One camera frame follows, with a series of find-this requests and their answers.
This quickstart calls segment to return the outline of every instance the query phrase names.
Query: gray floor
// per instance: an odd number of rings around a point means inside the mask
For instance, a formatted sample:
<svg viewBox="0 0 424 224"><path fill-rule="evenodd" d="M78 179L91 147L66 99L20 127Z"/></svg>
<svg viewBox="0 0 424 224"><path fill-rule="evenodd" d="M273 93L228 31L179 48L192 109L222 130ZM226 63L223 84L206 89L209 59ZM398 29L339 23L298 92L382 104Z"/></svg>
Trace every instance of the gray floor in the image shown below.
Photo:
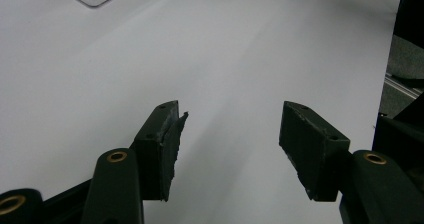
<svg viewBox="0 0 424 224"><path fill-rule="evenodd" d="M403 78L424 79L424 49L398 36L393 36L386 73ZM416 94L420 94L422 91L420 89L411 90ZM394 88L386 81L379 111L387 114L388 117L396 116L414 100L413 95L407 95L406 92Z"/></svg>

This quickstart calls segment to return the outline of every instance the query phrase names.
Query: table surface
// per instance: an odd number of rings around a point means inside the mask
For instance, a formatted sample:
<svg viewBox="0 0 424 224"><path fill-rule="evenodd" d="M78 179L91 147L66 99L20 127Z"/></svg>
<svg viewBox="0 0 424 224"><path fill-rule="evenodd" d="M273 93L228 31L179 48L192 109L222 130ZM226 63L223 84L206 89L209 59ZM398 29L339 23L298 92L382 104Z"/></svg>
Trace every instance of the table surface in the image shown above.
<svg viewBox="0 0 424 224"><path fill-rule="evenodd" d="M370 149L398 3L0 0L0 193L89 179L179 100L176 177L147 223L341 223L278 145L283 102Z"/></svg>

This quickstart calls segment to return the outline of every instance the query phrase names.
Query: brass ring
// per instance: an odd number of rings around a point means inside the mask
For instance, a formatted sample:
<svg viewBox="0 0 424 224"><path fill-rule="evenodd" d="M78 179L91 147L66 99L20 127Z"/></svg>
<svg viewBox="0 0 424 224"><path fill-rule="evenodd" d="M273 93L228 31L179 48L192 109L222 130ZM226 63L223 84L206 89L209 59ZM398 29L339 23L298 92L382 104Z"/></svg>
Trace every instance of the brass ring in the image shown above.
<svg viewBox="0 0 424 224"><path fill-rule="evenodd" d="M128 154L126 152L118 151L118 152L109 154L109 156L107 156L107 160L109 162L120 162L120 161L123 161L125 158L127 158L127 156Z"/></svg>
<svg viewBox="0 0 424 224"><path fill-rule="evenodd" d="M364 158L367 161L372 162L374 164L378 164L378 165L386 165L386 163L387 163L386 159L384 159L381 156L378 156L376 154L372 154L372 153L365 153Z"/></svg>
<svg viewBox="0 0 424 224"><path fill-rule="evenodd" d="M7 206L5 208L2 208L2 205L4 205L7 202L12 202L12 201L15 201L16 203L14 203L13 205ZM25 201L26 201L26 197L22 196L22 195L15 195L15 196L11 196L11 197L8 197L6 199L1 200L0 201L0 216L13 212L14 210L16 210L20 206L22 206L25 203Z"/></svg>

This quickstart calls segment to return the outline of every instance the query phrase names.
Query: white table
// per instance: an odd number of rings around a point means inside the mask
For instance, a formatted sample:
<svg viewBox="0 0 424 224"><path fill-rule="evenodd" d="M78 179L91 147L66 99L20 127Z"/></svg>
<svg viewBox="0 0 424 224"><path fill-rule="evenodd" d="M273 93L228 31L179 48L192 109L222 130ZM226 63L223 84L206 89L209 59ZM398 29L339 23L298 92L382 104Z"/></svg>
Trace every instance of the white table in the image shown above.
<svg viewBox="0 0 424 224"><path fill-rule="evenodd" d="M176 178L147 223L341 223L278 146L283 101L370 149L398 3L0 0L0 193L89 179L178 99Z"/></svg>

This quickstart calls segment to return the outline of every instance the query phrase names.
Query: white tabletop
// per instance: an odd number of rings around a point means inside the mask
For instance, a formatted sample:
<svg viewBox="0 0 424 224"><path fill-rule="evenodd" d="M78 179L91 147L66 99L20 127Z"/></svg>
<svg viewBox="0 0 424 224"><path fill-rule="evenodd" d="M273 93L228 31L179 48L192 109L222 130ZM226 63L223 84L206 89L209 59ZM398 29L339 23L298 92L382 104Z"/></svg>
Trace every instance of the white tabletop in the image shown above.
<svg viewBox="0 0 424 224"><path fill-rule="evenodd" d="M284 100L370 149L399 0L0 0L0 193L49 198L189 111L153 223L341 223L278 145Z"/></svg>

